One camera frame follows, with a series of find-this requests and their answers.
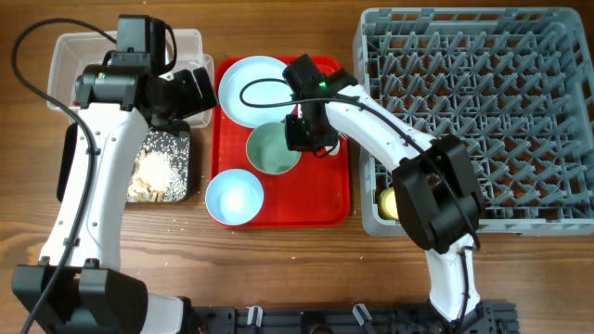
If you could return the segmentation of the green bowl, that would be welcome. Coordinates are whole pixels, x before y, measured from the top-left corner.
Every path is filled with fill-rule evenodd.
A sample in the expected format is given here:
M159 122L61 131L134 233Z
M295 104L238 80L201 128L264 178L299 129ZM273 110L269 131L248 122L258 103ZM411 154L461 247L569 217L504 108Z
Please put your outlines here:
M269 122L255 128L246 143L250 164L259 172L280 175L297 165L302 154L288 149L285 124Z

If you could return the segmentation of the light blue bowl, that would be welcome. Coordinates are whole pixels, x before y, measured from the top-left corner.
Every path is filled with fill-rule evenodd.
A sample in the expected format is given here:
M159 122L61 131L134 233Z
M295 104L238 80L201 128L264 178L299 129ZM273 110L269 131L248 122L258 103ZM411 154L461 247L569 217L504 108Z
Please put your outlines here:
M245 225L262 209L264 189L260 180L242 169L219 173L208 185L205 205L218 223L226 226Z

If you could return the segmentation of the yellow plastic cup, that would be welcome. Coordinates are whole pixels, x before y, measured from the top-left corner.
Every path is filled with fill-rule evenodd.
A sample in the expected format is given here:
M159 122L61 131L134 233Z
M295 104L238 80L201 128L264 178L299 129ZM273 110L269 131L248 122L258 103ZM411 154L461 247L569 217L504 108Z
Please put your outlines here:
M399 220L397 203L394 189L389 187L384 189L378 200L379 216L384 220Z

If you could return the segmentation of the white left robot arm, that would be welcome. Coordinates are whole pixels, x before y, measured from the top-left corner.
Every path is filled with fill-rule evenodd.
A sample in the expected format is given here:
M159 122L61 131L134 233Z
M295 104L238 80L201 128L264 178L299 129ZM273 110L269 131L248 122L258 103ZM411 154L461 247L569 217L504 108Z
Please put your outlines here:
M213 85L203 68L175 69L174 31L160 19L122 15L111 41L63 109L74 133L58 218L37 264L15 269L12 289L27 324L47 333L204 333L189 298L151 294L121 272L120 234L148 131L188 135L187 117L216 106Z

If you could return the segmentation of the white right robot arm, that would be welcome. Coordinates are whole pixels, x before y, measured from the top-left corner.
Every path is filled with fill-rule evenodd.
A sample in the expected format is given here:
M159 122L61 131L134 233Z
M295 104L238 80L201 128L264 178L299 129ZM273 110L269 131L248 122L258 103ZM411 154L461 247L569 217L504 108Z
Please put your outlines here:
M481 305L472 254L481 247L477 229L485 204L463 142L404 123L352 74L325 74L308 55L290 62L280 82L291 89L288 103L302 110L285 119L288 149L321 158L323 148L347 135L388 169L399 222L426 254L431 307L450 330L469 328Z

